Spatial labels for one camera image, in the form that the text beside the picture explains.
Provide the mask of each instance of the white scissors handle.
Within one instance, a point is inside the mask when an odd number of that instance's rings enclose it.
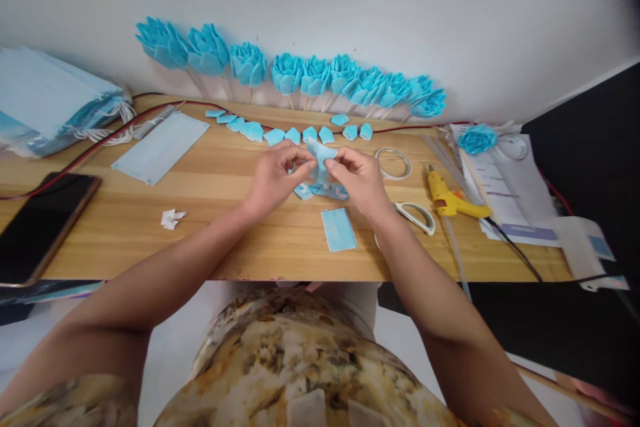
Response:
[[[411,202],[394,202],[394,204],[395,204],[395,209],[403,217],[405,217],[412,224],[417,226],[420,230],[423,230],[424,232],[426,232],[427,235],[429,235],[429,236],[433,235],[433,232],[435,232],[435,220],[433,219],[433,217],[431,216],[431,214],[427,210],[425,210],[420,205],[417,205],[416,203],[411,203]],[[427,223],[425,224],[421,220],[419,220],[416,217],[412,216],[408,211],[405,210],[405,207],[415,208],[417,211],[419,211],[421,214],[423,214],[425,216],[425,219],[427,220]]]

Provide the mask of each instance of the smartphone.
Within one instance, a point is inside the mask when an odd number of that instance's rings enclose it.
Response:
[[[67,173],[27,200],[0,234],[0,286],[26,287],[42,276],[101,182]]]

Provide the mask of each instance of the red wire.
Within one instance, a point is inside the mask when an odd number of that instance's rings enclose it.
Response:
[[[140,97],[145,97],[147,95],[162,95],[162,93],[156,93],[156,92],[138,93],[137,95],[134,95],[132,97],[132,99],[139,99]],[[162,103],[161,105],[156,105],[155,107],[151,107],[151,108],[145,110],[144,112],[139,113],[134,118],[129,120],[127,123],[122,125],[120,128],[116,129],[114,132],[110,133],[109,135],[107,135],[106,137],[101,139],[100,141],[94,143],[91,147],[89,147],[83,153],[78,155],[78,157],[76,157],[73,161],[71,161],[71,163],[69,165],[64,167],[60,171],[60,173],[58,173],[58,175],[56,175],[53,179],[48,181],[45,185],[42,185],[40,187],[36,187],[35,189],[33,189],[31,191],[28,191],[26,193],[23,193],[21,195],[16,195],[16,196],[13,196],[13,197],[0,197],[0,200],[14,200],[14,199],[20,199],[20,198],[25,198],[25,197],[33,197],[34,195],[38,195],[39,193],[42,193],[47,188],[51,187],[54,183],[56,183],[58,180],[60,180],[63,177],[63,175],[65,175],[66,173],[69,173],[74,167],[76,167],[78,164],[80,164],[85,158],[87,158],[91,153],[93,153],[98,147],[101,147],[102,144],[105,143],[107,140],[110,140],[111,138],[115,137],[116,135],[118,135],[118,133],[122,132],[124,129],[127,129],[130,125],[132,125],[133,123],[135,123],[137,120],[139,120],[140,118],[144,117],[148,113],[150,113],[152,111],[155,111],[155,110],[158,110],[158,109],[160,109],[162,107],[166,107],[168,105],[175,105],[176,103],[177,103],[176,101]],[[204,105],[206,107],[215,107],[215,108],[220,109],[220,110],[225,110],[226,112],[230,113],[231,115],[235,115],[231,110],[225,109],[224,107],[221,107],[220,105],[217,105],[216,103],[207,103],[207,102],[201,102],[201,101],[196,101],[196,100],[189,100],[189,101],[186,101],[186,103],[192,103],[193,105]],[[395,131],[395,130],[406,130],[406,129],[433,128],[433,127],[441,127],[443,125],[446,125],[446,124],[440,123],[440,124],[437,124],[437,125],[404,125],[402,127],[392,127],[392,128],[388,128],[388,129],[374,130],[373,133],[385,133],[385,132],[390,132],[390,131]],[[263,125],[263,128],[266,129],[266,130],[273,130],[274,129],[274,127],[267,127],[266,125]],[[333,134],[334,135],[342,135],[342,132],[333,132]],[[558,195],[558,198],[560,198],[560,199],[562,199],[564,201],[564,199],[562,198],[561,195],[559,195],[559,193],[557,193],[557,195]]]
[[[567,199],[565,199],[565,198],[562,196],[562,193],[560,193],[560,192],[558,191],[558,189],[557,189],[557,188],[555,188],[555,187],[553,186],[553,184],[549,181],[549,179],[547,179],[547,178],[545,177],[545,174],[544,174],[544,173],[542,173],[542,170],[540,170],[540,169],[538,168],[538,172],[540,172],[540,175],[541,175],[541,176],[542,176],[542,178],[544,179],[544,181],[545,181],[545,183],[547,184],[547,186],[548,186],[551,190],[553,190],[554,195],[555,195],[556,197],[558,197],[558,200],[562,203],[562,205],[564,205],[565,210],[567,211],[567,213],[568,213],[570,216],[574,216],[575,214],[573,213],[573,210],[572,210],[572,209],[571,209],[571,207],[569,206],[569,202],[567,201]]]

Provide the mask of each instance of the wooden desk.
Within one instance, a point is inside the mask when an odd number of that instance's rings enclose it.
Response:
[[[148,95],[135,102],[137,111],[178,97]],[[302,131],[309,125],[319,129],[331,125],[331,114],[258,107],[219,102],[246,119],[263,125]],[[182,111],[205,119],[206,107],[185,104]],[[354,123],[364,120],[354,117]],[[171,242],[206,225],[210,219],[237,203],[249,191],[256,159],[267,148],[233,133],[214,119],[205,135],[178,161],[154,187],[111,169],[111,164],[125,153],[131,143],[98,149],[77,173],[103,178],[103,184],[80,217],[63,247],[45,272],[48,279],[110,279],[134,263],[157,252]],[[395,122],[370,120],[374,129],[398,125]],[[349,142],[336,137],[335,145],[349,145],[367,153],[380,147],[401,150],[413,164],[412,175],[403,181],[385,180],[393,201],[411,201],[431,209],[423,165],[432,163],[448,185],[453,178],[438,162],[421,137],[435,135],[434,129],[416,129],[374,134],[369,142]],[[18,194],[37,185],[50,171],[69,163],[88,146],[86,141],[45,159],[21,159],[4,155],[0,159],[0,189]],[[401,161],[383,159],[386,170],[403,170]],[[0,201],[0,228],[4,228],[23,201]],[[320,211],[346,207],[358,242],[356,250],[331,253],[320,218]],[[163,210],[186,210],[188,215],[175,231],[160,226]],[[458,278],[455,260],[439,219],[433,237],[416,229],[429,253]],[[535,279],[505,244],[488,240],[477,220],[466,216],[452,219],[470,282],[534,282]],[[542,277],[549,282],[571,280],[571,273],[560,249],[521,246]],[[373,240],[373,232],[351,201],[339,201],[316,195],[308,201],[291,197],[249,235],[216,269],[215,279],[243,280],[362,280],[389,281],[389,272]]]

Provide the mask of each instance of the yellow glue gun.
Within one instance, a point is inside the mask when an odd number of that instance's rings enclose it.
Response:
[[[473,205],[458,198],[447,188],[445,180],[437,173],[433,166],[429,166],[427,183],[431,190],[431,198],[435,204],[435,211],[440,217],[451,217],[460,212],[474,218],[491,216],[491,209],[486,205]]]

